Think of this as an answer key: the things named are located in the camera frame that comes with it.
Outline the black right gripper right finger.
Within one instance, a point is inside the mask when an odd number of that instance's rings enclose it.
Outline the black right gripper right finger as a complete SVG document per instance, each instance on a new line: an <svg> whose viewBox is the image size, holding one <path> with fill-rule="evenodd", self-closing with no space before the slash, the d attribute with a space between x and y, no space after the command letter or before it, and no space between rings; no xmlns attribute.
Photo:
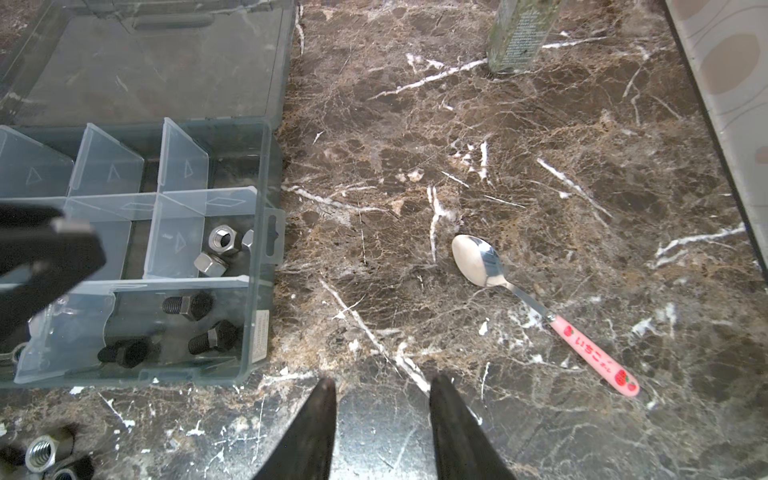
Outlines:
<svg viewBox="0 0 768 480"><path fill-rule="evenodd" d="M515 479L447 376L432 379L429 407L439 479Z"/></svg>

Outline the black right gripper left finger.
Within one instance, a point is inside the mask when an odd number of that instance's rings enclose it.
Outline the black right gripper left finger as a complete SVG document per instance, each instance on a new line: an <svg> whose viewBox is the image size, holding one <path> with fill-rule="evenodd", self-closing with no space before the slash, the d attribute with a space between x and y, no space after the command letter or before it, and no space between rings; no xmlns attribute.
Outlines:
<svg viewBox="0 0 768 480"><path fill-rule="evenodd" d="M328 479L336 418L335 383L323 377L254 479Z"/></svg>

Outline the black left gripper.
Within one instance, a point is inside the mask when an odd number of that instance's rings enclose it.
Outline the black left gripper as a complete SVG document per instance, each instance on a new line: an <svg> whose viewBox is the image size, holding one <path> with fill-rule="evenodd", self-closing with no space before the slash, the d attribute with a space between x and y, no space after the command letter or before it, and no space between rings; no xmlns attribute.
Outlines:
<svg viewBox="0 0 768 480"><path fill-rule="evenodd" d="M90 223L48 205L1 205L1 273L27 267L24 282L1 292L1 340L30 338L27 322L106 264Z"/></svg>

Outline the clear grey compartment organizer box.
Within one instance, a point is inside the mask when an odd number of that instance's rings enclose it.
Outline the clear grey compartment organizer box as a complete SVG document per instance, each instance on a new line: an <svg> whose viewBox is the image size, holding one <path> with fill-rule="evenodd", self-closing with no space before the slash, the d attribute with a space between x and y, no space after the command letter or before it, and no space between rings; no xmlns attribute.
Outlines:
<svg viewBox="0 0 768 480"><path fill-rule="evenodd" d="M1 67L1 199L90 223L106 264L32 318L28 340L2 342L3 387L237 384L266 357L295 19L291 1L41 5ZM193 262L222 224L240 251L206 277ZM199 321L161 310L200 291L214 306ZM191 355L221 320L235 345ZM138 366L98 361L134 339L150 344Z"/></svg>

